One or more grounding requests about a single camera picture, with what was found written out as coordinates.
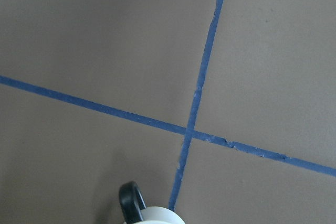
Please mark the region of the white smiley face mug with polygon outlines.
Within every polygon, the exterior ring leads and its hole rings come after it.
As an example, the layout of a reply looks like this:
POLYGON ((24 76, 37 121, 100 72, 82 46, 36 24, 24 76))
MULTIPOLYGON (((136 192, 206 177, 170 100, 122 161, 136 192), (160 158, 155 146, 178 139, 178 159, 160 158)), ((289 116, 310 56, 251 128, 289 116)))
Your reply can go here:
POLYGON ((147 207, 141 191, 134 181, 119 188, 119 204, 127 224, 185 224, 175 212, 158 206, 147 207))

